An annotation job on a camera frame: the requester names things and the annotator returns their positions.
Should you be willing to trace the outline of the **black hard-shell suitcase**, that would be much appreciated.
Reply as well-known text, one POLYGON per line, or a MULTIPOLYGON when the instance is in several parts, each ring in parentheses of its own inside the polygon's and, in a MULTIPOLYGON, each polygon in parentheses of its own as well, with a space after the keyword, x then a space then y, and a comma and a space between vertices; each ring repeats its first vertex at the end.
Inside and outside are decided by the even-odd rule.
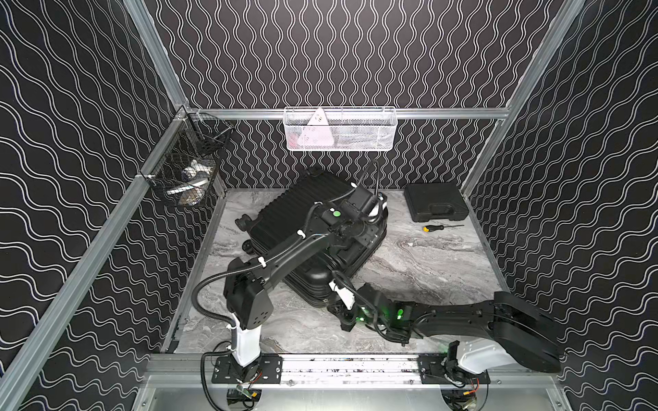
POLYGON ((303 262, 283 281, 310 306, 325 308, 339 298, 332 272, 352 278, 386 237, 387 218, 383 192, 311 169, 254 219, 244 214, 235 223, 249 235, 245 253, 304 248, 303 262))

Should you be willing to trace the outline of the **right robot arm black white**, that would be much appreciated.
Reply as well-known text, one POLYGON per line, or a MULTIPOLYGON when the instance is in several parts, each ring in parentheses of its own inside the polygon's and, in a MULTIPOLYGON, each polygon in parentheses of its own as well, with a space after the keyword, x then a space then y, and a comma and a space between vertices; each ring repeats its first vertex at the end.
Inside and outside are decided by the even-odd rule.
POLYGON ((370 284, 345 288, 346 298, 327 307, 350 332, 363 324, 387 342, 406 345, 412 339, 464 336, 498 344, 517 364, 541 373, 558 373, 563 350, 559 326, 541 309, 504 291, 493 299, 452 306, 394 301, 370 284))

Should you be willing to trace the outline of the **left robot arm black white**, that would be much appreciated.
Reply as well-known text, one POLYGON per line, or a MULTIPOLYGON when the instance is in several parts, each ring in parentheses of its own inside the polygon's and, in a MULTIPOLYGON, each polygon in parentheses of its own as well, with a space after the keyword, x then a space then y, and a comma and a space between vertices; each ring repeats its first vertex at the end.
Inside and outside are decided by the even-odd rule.
POLYGON ((370 250, 382 238, 385 222, 387 197, 354 186, 335 199, 313 203, 286 240, 230 270, 224 298, 231 315, 233 361, 248 368, 260 359, 262 325, 273 314, 270 293, 294 270, 318 254, 340 253, 355 244, 370 250))

